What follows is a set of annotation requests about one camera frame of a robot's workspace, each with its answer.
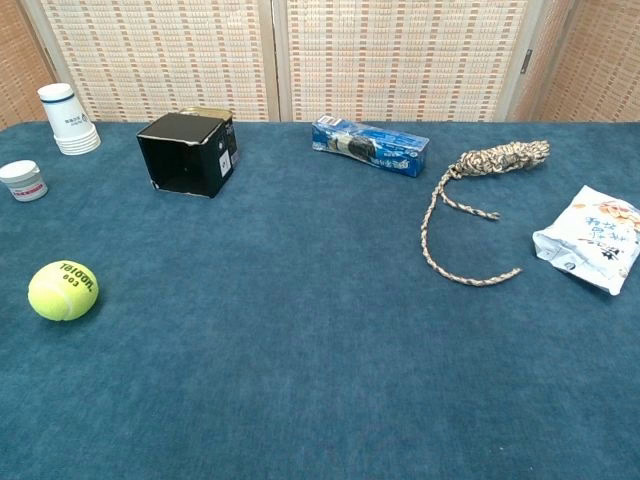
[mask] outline black box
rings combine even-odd
[[[137,137],[156,189],[213,198],[233,173],[222,118],[168,113]]]

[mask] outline yellow tennis ball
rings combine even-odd
[[[45,265],[29,283],[29,303],[49,320],[75,320],[98,298],[98,281],[84,265],[61,260]]]

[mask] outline braided rope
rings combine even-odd
[[[458,210],[462,210],[463,212],[470,213],[471,215],[477,215],[488,220],[498,220],[500,218],[500,214],[498,212],[487,213],[483,210],[451,200],[444,193],[444,187],[447,182],[452,178],[455,180],[460,180],[465,176],[507,173],[520,168],[533,168],[536,165],[544,162],[544,160],[549,156],[549,152],[550,146],[549,142],[547,142],[546,140],[531,143],[511,142],[506,145],[498,145],[497,147],[488,148],[486,150],[471,150],[469,152],[463,153],[457,163],[449,165],[449,168],[444,173],[444,175],[440,179],[440,182],[438,182],[438,185],[431,194],[431,203],[427,208],[427,212],[424,215],[424,220],[422,221],[422,226],[420,228],[422,253],[429,266],[449,280],[462,283],[464,285],[472,285],[474,287],[496,285],[518,275],[522,271],[521,268],[514,268],[509,272],[505,272],[500,275],[496,275],[494,277],[483,280],[460,277],[458,275],[454,275],[453,273],[447,272],[444,268],[442,268],[435,262],[435,260],[429,253],[427,243],[429,220],[431,219],[431,214],[436,208],[438,197],[441,197],[443,202],[450,207],[457,208]]]

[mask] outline cookie package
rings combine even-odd
[[[538,258],[618,295],[640,253],[640,210],[585,185],[533,243]]]
[[[417,177],[429,139],[323,115],[312,125],[314,150],[341,153],[373,167]]]

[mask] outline white plastic bag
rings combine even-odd
[[[640,210],[585,185],[533,243],[539,258],[618,295],[640,253]]]

